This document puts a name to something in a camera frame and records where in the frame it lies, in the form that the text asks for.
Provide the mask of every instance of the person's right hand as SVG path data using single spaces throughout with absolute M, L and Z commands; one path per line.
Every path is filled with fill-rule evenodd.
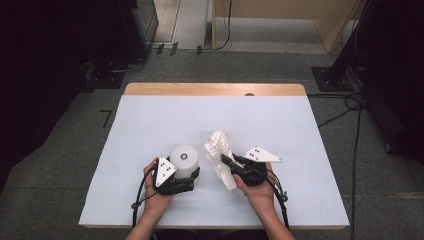
M 271 164 L 266 163 L 268 169 L 267 174 L 270 174 L 272 171 Z M 247 186 L 239 175 L 233 174 L 234 180 L 237 184 L 237 187 L 244 192 L 244 195 L 249 200 L 250 205 L 253 210 L 258 213 L 263 213 L 264 211 L 275 211 L 274 208 L 274 189 L 267 181 L 263 181 L 258 186 Z M 270 176 L 269 180 L 272 183 L 275 183 L 274 176 Z

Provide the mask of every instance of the white paper sheet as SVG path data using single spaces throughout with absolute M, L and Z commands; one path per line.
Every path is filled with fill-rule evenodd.
M 199 152 L 199 181 L 194 191 L 173 198 L 158 227 L 260 227 L 242 192 L 226 190 L 206 159 L 204 143 L 216 130 L 228 131 L 235 154 L 257 145 L 283 159 L 272 167 L 288 193 L 286 207 L 293 228 L 349 225 L 306 96 L 125 95 L 79 224 L 130 226 L 130 206 L 143 168 L 155 157 L 169 156 L 175 147 L 188 144 Z

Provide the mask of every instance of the white cylinder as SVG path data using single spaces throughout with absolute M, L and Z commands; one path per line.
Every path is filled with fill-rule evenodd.
M 194 147 L 182 145 L 175 148 L 170 157 L 170 162 L 177 167 L 175 178 L 189 178 L 199 167 L 199 155 Z

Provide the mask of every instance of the person's arm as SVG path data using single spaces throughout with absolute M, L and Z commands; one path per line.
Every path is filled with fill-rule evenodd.
M 144 174 L 154 166 L 155 161 L 153 160 L 147 167 L 144 168 Z M 165 213 L 166 208 L 171 201 L 172 196 L 163 196 L 152 187 L 153 176 L 151 173 L 146 178 L 144 187 L 146 190 L 146 197 L 152 196 L 144 202 L 144 211 L 141 215 L 138 223 L 131 230 L 130 234 L 127 236 L 126 240 L 147 240 L 152 235 L 153 230 L 156 227 L 156 224 L 159 222 L 162 215 Z
M 267 169 L 272 171 L 271 164 L 267 163 Z M 284 226 L 274 208 L 274 189 L 264 181 L 258 186 L 248 187 L 237 175 L 233 175 L 237 187 L 244 192 L 250 205 L 265 228 L 270 240 L 295 239 L 290 231 Z

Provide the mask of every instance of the table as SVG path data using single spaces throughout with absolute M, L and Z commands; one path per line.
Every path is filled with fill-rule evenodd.
M 362 0 L 212 0 L 212 48 L 216 48 L 216 17 L 310 19 L 327 52 L 332 52 Z
M 194 191 L 173 198 L 157 227 L 261 228 L 242 192 L 226 190 L 206 159 L 204 143 L 215 130 L 229 132 L 236 154 L 258 145 L 282 157 L 283 163 L 272 166 L 288 192 L 291 229 L 349 225 L 303 86 L 225 83 L 129 84 L 79 224 L 130 227 L 130 205 L 144 166 L 156 156 L 166 157 L 178 145 L 189 144 L 199 152 L 199 181 Z

